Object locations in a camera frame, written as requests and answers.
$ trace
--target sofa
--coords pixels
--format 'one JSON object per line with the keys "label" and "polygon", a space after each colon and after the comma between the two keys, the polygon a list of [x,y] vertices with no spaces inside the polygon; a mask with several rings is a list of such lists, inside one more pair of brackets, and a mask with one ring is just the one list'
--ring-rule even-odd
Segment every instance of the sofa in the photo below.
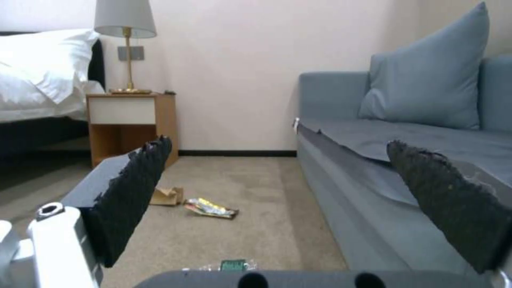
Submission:
{"label": "sofa", "polygon": [[358,118],[368,72],[300,75],[298,159],[349,269],[476,275],[422,213],[386,143],[470,162],[512,187],[512,56],[485,59],[478,82],[480,129],[462,130]]}

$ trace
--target carpet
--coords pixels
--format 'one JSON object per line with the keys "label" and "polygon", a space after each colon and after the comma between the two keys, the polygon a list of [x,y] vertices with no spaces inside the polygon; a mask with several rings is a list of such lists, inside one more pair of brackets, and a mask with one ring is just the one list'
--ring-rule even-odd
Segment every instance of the carpet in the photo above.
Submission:
{"label": "carpet", "polygon": [[[88,160],[57,166],[37,166],[40,175],[22,169],[30,177],[10,185],[3,173],[0,218],[22,233],[39,205],[61,198],[90,170]],[[203,197],[240,214],[225,220],[150,206],[119,261],[104,270],[102,287],[129,287],[223,259],[254,259],[262,270],[346,269],[296,158],[181,157],[159,186],[184,187],[186,198]]]}

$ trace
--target white pillow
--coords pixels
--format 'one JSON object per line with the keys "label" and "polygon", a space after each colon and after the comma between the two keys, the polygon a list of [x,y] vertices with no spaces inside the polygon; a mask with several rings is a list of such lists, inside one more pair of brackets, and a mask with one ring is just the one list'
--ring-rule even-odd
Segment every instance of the white pillow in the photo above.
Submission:
{"label": "white pillow", "polygon": [[15,68],[56,104],[87,82],[92,46],[90,29],[0,36],[0,65]]}

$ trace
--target blue pillow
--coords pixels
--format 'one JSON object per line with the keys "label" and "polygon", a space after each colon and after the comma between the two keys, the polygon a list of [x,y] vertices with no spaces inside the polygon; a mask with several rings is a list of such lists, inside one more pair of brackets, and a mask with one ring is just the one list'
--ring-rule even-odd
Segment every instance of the blue pillow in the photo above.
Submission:
{"label": "blue pillow", "polygon": [[359,117],[478,129],[478,72],[488,36],[482,2],[409,47],[373,55]]}

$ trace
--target white bedding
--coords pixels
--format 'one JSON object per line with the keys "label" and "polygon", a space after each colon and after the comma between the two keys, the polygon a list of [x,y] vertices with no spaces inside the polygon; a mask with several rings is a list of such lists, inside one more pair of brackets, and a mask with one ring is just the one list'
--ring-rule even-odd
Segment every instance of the white bedding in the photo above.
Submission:
{"label": "white bedding", "polygon": [[0,123],[64,116],[87,121],[86,94],[105,93],[99,82],[87,81],[83,89],[75,87],[70,96],[56,104],[26,80],[12,79],[0,85],[12,87],[16,91],[13,95],[18,95],[6,97],[0,94]]}
{"label": "white bedding", "polygon": [[86,120],[86,94],[104,93],[87,80],[90,29],[0,37],[0,122],[69,116]]}

